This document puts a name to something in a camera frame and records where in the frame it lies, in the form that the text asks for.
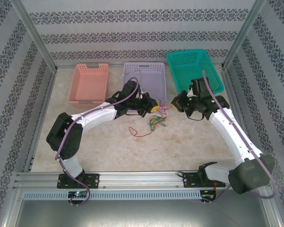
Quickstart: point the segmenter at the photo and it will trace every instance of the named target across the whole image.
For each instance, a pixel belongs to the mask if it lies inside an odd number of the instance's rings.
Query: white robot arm
[[[100,105],[100,107],[104,107],[109,104],[110,103],[104,102]],[[82,117],[82,115],[86,112],[80,114],[74,114],[71,116],[72,120],[76,120],[77,118],[82,118],[77,121],[77,124],[82,125],[83,128],[82,136],[84,135],[84,133],[86,133],[88,130],[92,129],[93,127],[96,127],[97,125],[100,125],[107,121],[112,121],[113,119],[115,119],[117,114],[117,110],[115,109],[114,106],[110,106],[108,108],[92,112],[86,115],[85,117]],[[83,171],[83,168],[79,163],[77,155],[74,155],[69,159],[65,160],[62,159],[62,163],[66,171],[70,173],[74,178],[76,178]]]
[[[172,105],[179,112],[185,112],[188,117],[194,111],[202,113],[223,136],[236,165],[221,166],[215,162],[204,164],[198,170],[201,182],[208,180],[224,182],[230,184],[238,194],[269,184],[272,177],[268,173],[273,171],[274,158],[271,155],[264,155],[250,141],[234,117],[231,117],[233,114],[229,104],[222,96],[213,96],[207,89],[209,83],[208,81],[206,83],[204,78],[192,80],[189,92],[182,91],[174,98]]]

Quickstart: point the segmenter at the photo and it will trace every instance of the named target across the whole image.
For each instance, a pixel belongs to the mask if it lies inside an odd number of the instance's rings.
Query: green wire
[[[152,116],[148,124],[151,128],[151,131],[155,131],[157,122],[159,122],[160,125],[165,127],[166,125],[163,122],[160,122],[162,120],[164,120],[163,116],[157,116],[157,115]]]

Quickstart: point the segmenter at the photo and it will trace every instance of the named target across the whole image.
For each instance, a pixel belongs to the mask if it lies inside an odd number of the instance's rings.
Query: patterned wallpaper
[[[253,142],[275,157],[284,219],[284,0],[268,0],[228,68]]]
[[[23,1],[58,66],[163,61],[206,49],[222,63],[254,0]]]
[[[0,0],[0,215],[23,171],[52,73],[8,0]]]

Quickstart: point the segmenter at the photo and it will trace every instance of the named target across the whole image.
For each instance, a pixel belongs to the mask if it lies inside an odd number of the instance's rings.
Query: green plastic basket
[[[181,93],[183,90],[187,91],[191,80],[201,78],[203,70],[206,72],[214,94],[224,90],[221,79],[205,50],[199,49],[168,53],[167,61],[169,62],[178,93]]]

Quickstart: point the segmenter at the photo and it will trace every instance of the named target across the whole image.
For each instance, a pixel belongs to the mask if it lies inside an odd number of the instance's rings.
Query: marble floor
[[[38,142],[32,172],[61,172],[54,160],[55,152],[46,143],[46,136],[57,116],[66,112],[77,114],[87,109],[72,107],[67,99],[74,69],[58,69],[54,87]],[[178,95],[170,69],[165,68],[168,103]],[[123,67],[109,68],[107,97],[122,89]],[[197,170],[199,165],[216,161],[234,165],[232,154],[222,136],[206,119],[196,122],[174,108],[167,111],[166,127],[158,126],[149,136],[136,138],[128,127],[139,135],[150,132],[148,114],[122,116],[88,131],[82,138],[78,159],[85,171],[173,171]],[[194,113],[193,118],[200,118]]]

